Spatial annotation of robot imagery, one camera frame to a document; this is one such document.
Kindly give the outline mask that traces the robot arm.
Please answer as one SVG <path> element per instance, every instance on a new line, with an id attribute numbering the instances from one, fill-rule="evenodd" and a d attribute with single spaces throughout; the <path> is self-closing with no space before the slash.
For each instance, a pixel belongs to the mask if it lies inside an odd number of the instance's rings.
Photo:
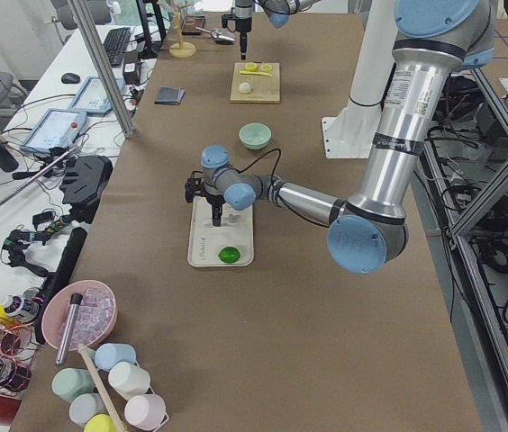
<path id="1" fill-rule="evenodd" d="M 396 3 L 395 71 L 362 185 L 348 199 L 274 174 L 244 175 L 231 165 L 226 148 L 212 145 L 201 155 L 203 177 L 186 181 L 186 200 L 204 197 L 213 222 L 220 223 L 224 204 L 243 211 L 266 199 L 328 227 L 327 246 L 340 267 L 357 274 L 376 271 L 406 246 L 402 201 L 448 75 L 492 58 L 496 8 L 495 1 Z"/>
<path id="2" fill-rule="evenodd" d="M 275 28 L 280 28 L 288 21 L 288 17 L 311 8 L 318 0 L 236 0 L 229 13 L 221 17 L 222 27 L 229 30 L 229 22 L 234 22 L 232 32 L 239 34 L 240 59 L 247 57 L 248 34 L 252 29 L 253 5 L 259 5 Z"/>

